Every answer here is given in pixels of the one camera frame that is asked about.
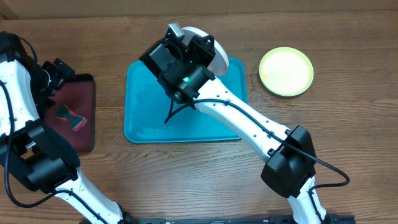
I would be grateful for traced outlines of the red and green sponge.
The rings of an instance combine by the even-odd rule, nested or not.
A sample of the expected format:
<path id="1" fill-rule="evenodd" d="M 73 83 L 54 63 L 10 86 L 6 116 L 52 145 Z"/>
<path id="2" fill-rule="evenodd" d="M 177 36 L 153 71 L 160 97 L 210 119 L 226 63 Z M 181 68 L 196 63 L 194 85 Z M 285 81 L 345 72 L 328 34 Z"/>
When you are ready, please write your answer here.
<path id="1" fill-rule="evenodd" d="M 55 116 L 58 119 L 69 121 L 72 130 L 77 131 L 84 127 L 87 119 L 84 116 L 76 114 L 67 105 L 63 105 L 56 113 Z"/>

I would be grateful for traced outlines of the yellow-green plate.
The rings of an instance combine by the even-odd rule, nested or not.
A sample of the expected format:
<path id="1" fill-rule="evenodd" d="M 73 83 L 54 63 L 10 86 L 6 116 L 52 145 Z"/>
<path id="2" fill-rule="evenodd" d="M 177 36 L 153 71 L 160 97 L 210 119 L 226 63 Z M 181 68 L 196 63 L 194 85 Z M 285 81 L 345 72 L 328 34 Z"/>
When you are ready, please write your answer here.
<path id="1" fill-rule="evenodd" d="M 301 51 L 291 47 L 277 47 L 262 57 L 259 78 L 271 93 L 295 97 L 310 88 L 314 69 L 310 59 Z"/>

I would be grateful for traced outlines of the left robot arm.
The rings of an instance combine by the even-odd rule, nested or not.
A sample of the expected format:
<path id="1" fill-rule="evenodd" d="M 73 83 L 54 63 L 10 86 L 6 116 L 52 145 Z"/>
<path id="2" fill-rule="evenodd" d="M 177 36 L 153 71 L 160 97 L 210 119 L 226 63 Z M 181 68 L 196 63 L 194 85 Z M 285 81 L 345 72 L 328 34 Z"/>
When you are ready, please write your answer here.
<path id="1" fill-rule="evenodd" d="M 45 111 L 55 104 L 51 97 L 75 71 L 59 58 L 40 64 L 26 43 L 1 32 L 1 165 L 10 201 L 33 208 L 58 197 L 87 223 L 135 223 L 84 175 L 72 145 L 44 123 Z"/>

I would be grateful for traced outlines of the white plate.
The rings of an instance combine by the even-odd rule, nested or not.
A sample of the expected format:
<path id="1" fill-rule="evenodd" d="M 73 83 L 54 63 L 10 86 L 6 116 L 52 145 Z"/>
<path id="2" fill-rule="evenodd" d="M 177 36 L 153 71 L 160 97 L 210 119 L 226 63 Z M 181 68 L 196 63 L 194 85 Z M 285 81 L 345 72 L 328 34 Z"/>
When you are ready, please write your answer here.
<path id="1" fill-rule="evenodd" d="M 206 37 L 208 34 L 196 27 L 192 26 L 186 26 L 182 28 L 183 33 L 185 34 L 185 37 L 183 38 L 183 43 L 185 45 L 188 45 L 189 41 L 192 39 L 194 35 L 200 36 L 200 37 Z M 229 67 L 229 58 L 222 48 L 222 46 L 219 44 L 219 42 L 215 39 L 214 40 L 214 47 L 215 47 L 215 57 L 207 66 L 207 69 L 209 69 L 211 72 L 213 72 L 216 76 L 223 76 L 226 75 Z"/>

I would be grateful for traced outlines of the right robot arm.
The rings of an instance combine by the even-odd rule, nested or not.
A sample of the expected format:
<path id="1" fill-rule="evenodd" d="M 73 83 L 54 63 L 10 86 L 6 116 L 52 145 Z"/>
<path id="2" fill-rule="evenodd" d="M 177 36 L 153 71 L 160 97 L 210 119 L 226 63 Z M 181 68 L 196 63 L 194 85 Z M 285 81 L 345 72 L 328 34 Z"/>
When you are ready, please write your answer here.
<path id="1" fill-rule="evenodd" d="M 168 97 L 223 123 L 255 150 L 265 163 L 262 180 L 287 198 L 296 223 L 328 221 L 315 190 L 316 154 L 309 132 L 271 121 L 228 90 L 218 76 L 228 70 L 229 59 L 213 36 L 166 35 L 139 59 Z"/>

